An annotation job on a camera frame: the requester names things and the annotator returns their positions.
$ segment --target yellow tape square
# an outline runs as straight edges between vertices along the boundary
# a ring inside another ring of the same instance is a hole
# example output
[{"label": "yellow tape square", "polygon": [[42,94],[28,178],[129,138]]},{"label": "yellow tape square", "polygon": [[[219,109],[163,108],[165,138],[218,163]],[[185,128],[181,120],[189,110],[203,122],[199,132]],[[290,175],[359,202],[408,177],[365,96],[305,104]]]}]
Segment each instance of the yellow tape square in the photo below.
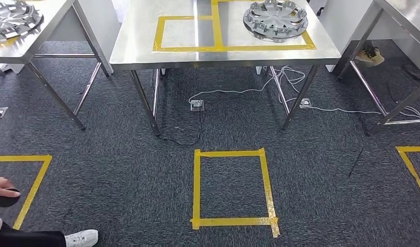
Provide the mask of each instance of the yellow tape square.
[{"label": "yellow tape square", "polygon": [[[263,185],[265,189],[266,205],[268,208],[268,217],[262,218],[200,218],[200,197],[201,197],[201,157],[241,157],[241,156],[259,156]],[[192,208],[192,229],[199,230],[201,226],[239,226],[239,225],[270,225],[272,236],[279,235],[278,218],[275,214],[275,207],[272,200],[271,183],[269,180],[268,164],[265,156],[265,149],[260,148],[256,151],[216,151],[201,152],[195,149],[194,156],[194,202]]]},{"label": "yellow tape square", "polygon": [[399,156],[401,156],[402,160],[407,166],[407,169],[409,169],[410,173],[413,175],[413,177],[416,180],[417,185],[420,188],[420,178],[417,172],[415,171],[412,162],[410,161],[409,157],[407,156],[407,152],[420,152],[420,147],[395,147],[396,150],[399,153]]},{"label": "yellow tape square", "polygon": [[21,228],[22,222],[25,219],[25,216],[30,209],[31,203],[34,199],[34,196],[39,189],[40,183],[45,176],[46,170],[49,167],[52,156],[50,155],[27,155],[27,156],[0,156],[0,162],[42,162],[42,166],[37,174],[36,179],[33,182],[33,185],[28,193],[27,198],[25,199],[22,209],[19,212],[16,221],[14,222],[13,228],[19,230]]},{"label": "yellow tape square", "polygon": [[222,44],[222,31],[219,18],[220,2],[249,2],[254,0],[212,0],[212,15],[199,15],[198,20],[211,20],[213,26],[214,46],[198,47],[162,47],[163,32],[167,20],[194,20],[194,16],[159,16],[155,31],[153,51],[165,52],[226,52],[226,51],[258,51],[258,50],[315,50],[313,40],[307,31],[301,34],[305,45],[245,45],[224,46]]}]

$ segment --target black cable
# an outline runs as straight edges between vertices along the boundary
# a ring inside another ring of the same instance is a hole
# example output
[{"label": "black cable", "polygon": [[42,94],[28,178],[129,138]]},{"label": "black cable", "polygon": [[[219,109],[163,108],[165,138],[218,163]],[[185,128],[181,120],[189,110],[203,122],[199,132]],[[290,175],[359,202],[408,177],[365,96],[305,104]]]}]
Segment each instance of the black cable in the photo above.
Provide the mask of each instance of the black cable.
[{"label": "black cable", "polygon": [[395,100],[395,99],[393,98],[393,96],[392,96],[392,91],[390,90],[390,86],[389,86],[389,81],[388,81],[388,80],[386,80],[386,86],[387,86],[387,88],[388,88],[389,97],[393,100],[393,102],[398,103],[399,101],[398,101],[398,100]]},{"label": "black cable", "polygon": [[202,119],[201,119],[201,111],[199,111],[199,132],[198,132],[198,138],[193,143],[191,143],[191,144],[182,144],[182,143],[179,143],[178,141],[176,141],[174,139],[164,138],[164,137],[161,137],[161,136],[157,136],[157,138],[162,139],[162,140],[166,140],[166,141],[169,141],[169,142],[173,142],[173,143],[175,143],[177,145],[180,145],[182,147],[190,147],[190,146],[193,146],[193,145],[195,145],[196,143],[199,142],[199,140],[201,139],[201,133],[202,133]]},{"label": "black cable", "polygon": [[349,177],[351,177],[351,174],[353,173],[354,167],[356,166],[357,162],[358,162],[358,161],[359,161],[359,159],[360,159],[360,156],[361,156],[361,153],[363,152],[363,149],[364,149],[364,147],[362,147],[362,148],[361,148],[361,151],[360,151],[360,153],[359,153],[359,156],[357,156],[357,159],[356,159],[356,161],[354,162],[353,167],[351,168],[351,172],[349,173],[348,178],[349,178]]}]

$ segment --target metal frame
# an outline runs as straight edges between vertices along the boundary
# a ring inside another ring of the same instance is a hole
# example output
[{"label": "metal frame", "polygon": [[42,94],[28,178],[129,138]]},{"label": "metal frame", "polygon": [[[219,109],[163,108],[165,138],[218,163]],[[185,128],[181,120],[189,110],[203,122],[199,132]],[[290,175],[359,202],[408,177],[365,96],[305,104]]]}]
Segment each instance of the metal frame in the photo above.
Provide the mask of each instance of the metal frame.
[{"label": "metal frame", "polygon": [[81,121],[78,119],[78,113],[80,113],[81,107],[83,106],[87,95],[89,94],[89,91],[93,85],[93,82],[95,81],[96,76],[98,75],[99,69],[101,68],[104,72],[104,74],[108,77],[110,74],[107,72],[106,68],[102,64],[102,61],[99,57],[98,52],[96,51],[92,40],[90,39],[87,30],[85,26],[83,25],[83,22],[81,20],[80,15],[78,14],[76,8],[74,5],[72,5],[71,9],[74,10],[76,15],[78,16],[78,22],[81,24],[81,28],[83,29],[84,36],[89,43],[90,48],[93,51],[93,54],[36,54],[35,58],[96,58],[98,61],[95,69],[92,72],[92,75],[90,77],[90,80],[88,84],[86,85],[81,99],[78,102],[76,108],[72,111],[66,103],[60,98],[60,96],[57,94],[57,92],[53,89],[53,87],[48,83],[48,81],[42,76],[40,71],[35,67],[35,65],[30,61],[25,64],[25,66],[38,78],[40,83],[46,88],[46,90],[51,94],[51,96],[56,100],[56,102],[60,105],[60,107],[66,112],[66,114],[74,121],[74,123],[77,125],[77,127],[80,130],[86,130],[86,127],[81,123]]},{"label": "metal frame", "polygon": [[368,135],[375,134],[382,126],[384,125],[406,125],[406,124],[415,124],[420,123],[420,119],[417,120],[405,120],[405,121],[391,121],[393,117],[395,117],[397,114],[399,114],[402,110],[404,110],[405,107],[409,106],[412,102],[414,102],[417,98],[420,97],[420,87],[416,89],[412,94],[407,96],[402,102],[400,102],[390,113],[388,113],[383,105],[381,104],[378,97],[375,95],[372,88],[369,86],[367,80],[361,73],[360,69],[357,67],[356,63],[354,62],[354,59],[356,57],[356,54],[363,49],[363,45],[368,39],[369,35],[371,34],[372,30],[374,29],[375,25],[378,23],[378,20],[380,19],[381,15],[383,14],[384,9],[380,7],[380,11],[378,12],[375,19],[372,21],[371,25],[368,27],[364,35],[362,36],[360,42],[358,43],[356,49],[349,57],[349,60],[346,62],[345,67],[343,68],[342,72],[339,75],[339,79],[343,79],[343,76],[345,75],[346,71],[351,66],[354,71],[356,72],[357,76],[362,81],[364,87],[369,92],[370,96],[372,97],[373,101],[375,102],[375,105],[378,107],[380,112],[383,115],[383,118],[377,122],[369,131]]},{"label": "metal frame", "polygon": [[[308,88],[310,87],[311,83],[313,82],[313,79],[319,69],[320,65],[314,65],[305,82],[304,85],[300,91],[300,93],[298,94],[298,97],[296,98],[295,104],[292,106],[292,109],[290,110],[287,102],[286,102],[286,98],[284,96],[283,90],[279,84],[279,79],[278,76],[275,72],[275,68],[274,66],[269,66],[268,68],[270,69],[273,79],[276,83],[277,89],[278,89],[278,93],[281,96],[281,98],[283,99],[283,106],[284,106],[284,110],[286,112],[287,118],[283,124],[283,130],[286,130],[287,128],[289,128],[290,122],[292,121],[292,119],[295,117],[296,112],[299,109],[299,105],[301,104],[301,100],[304,98],[304,96],[307,93]],[[161,132],[159,130],[159,127],[157,125],[157,101],[158,101],[158,97],[159,97],[159,87],[160,87],[160,74],[161,74],[161,69],[156,69],[155,70],[155,85],[154,85],[154,102],[153,102],[153,108],[151,109],[148,99],[145,95],[145,92],[143,90],[141,81],[139,79],[139,76],[137,75],[137,71],[136,70],[130,70],[130,74],[131,74],[131,78],[133,80],[134,86],[137,89],[137,92],[139,94],[139,97],[142,101],[142,104],[144,105],[144,109],[145,112],[148,116],[149,122],[151,124],[151,128],[152,131],[154,132],[155,135],[159,136],[161,135]]]}]

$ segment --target stainless steel table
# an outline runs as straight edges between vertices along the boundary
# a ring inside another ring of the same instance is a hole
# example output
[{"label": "stainless steel table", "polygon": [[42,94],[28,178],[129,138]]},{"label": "stainless steel table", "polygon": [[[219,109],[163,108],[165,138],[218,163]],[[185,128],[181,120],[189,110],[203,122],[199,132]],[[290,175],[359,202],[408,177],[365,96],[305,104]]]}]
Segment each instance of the stainless steel table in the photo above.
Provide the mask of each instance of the stainless steel table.
[{"label": "stainless steel table", "polygon": [[[312,65],[291,110],[283,100],[288,115],[283,125],[285,129],[319,66],[336,64],[341,57],[307,2],[294,2],[307,11],[307,31],[276,44],[256,39],[245,28],[242,17],[252,1],[130,1],[110,63],[117,70],[130,71],[156,135],[160,135],[156,106],[161,68]],[[152,110],[136,69],[156,69]],[[284,99],[275,75],[274,79]]]},{"label": "stainless steel table", "polygon": [[[0,43],[0,63],[10,63],[10,64],[25,64],[25,66],[35,74],[39,79],[41,84],[47,89],[47,91],[54,97],[57,103],[65,110],[66,114],[75,122],[75,124],[81,130],[84,130],[85,127],[78,119],[77,115],[80,112],[80,109],[87,97],[87,94],[95,80],[96,75],[100,68],[104,71],[106,76],[109,76],[106,68],[101,63],[99,55],[95,50],[93,43],[86,31],[88,26],[88,21],[85,19],[84,14],[82,14],[82,9],[78,1],[76,0],[43,0],[43,1],[26,1],[28,4],[33,5],[36,9],[40,10],[43,13],[42,23],[31,30],[27,35],[16,37],[14,39],[7,40],[4,43]],[[81,27],[84,30],[85,37],[89,43],[93,54],[37,54],[40,47],[48,39],[48,37],[55,30],[57,25],[63,19],[65,14],[73,9],[77,14],[77,17],[80,21]],[[98,63],[95,67],[95,70],[92,73],[90,81],[86,86],[81,100],[78,103],[74,111],[72,111],[66,103],[60,98],[60,96],[54,91],[54,89],[49,85],[46,79],[42,74],[37,70],[34,64],[31,62],[31,59],[37,58],[96,58]]]},{"label": "stainless steel table", "polygon": [[351,66],[357,73],[360,80],[363,82],[363,85],[369,91],[372,99],[377,105],[378,109],[383,115],[383,118],[374,125],[369,134],[374,134],[377,132],[381,126],[384,125],[404,125],[404,124],[415,124],[420,123],[418,120],[406,120],[406,121],[391,121],[393,117],[404,110],[405,107],[414,102],[417,98],[420,97],[420,87],[416,89],[412,94],[410,94],[406,99],[400,102],[390,113],[388,113],[378,97],[375,95],[372,88],[369,86],[366,79],[363,77],[360,69],[357,67],[354,62],[356,54],[363,49],[363,44],[368,39],[378,20],[384,12],[387,12],[393,19],[399,23],[404,29],[406,29],[419,43],[420,43],[420,0],[375,0],[375,4],[380,6],[380,11],[373,20],[372,24],[367,29],[366,33],[362,36],[360,42],[358,43],[353,54],[350,56],[349,60],[345,64],[344,69],[339,75],[339,78],[342,79],[348,68]]}]

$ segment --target person's hand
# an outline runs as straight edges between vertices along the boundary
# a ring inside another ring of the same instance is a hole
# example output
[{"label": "person's hand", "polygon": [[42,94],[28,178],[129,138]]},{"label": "person's hand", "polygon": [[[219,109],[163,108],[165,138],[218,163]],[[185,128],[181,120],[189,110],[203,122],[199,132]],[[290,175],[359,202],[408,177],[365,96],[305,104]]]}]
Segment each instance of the person's hand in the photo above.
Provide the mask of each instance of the person's hand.
[{"label": "person's hand", "polygon": [[0,196],[3,197],[18,197],[21,194],[16,191],[6,190],[8,188],[14,188],[14,186],[8,181],[8,179],[0,178]]}]

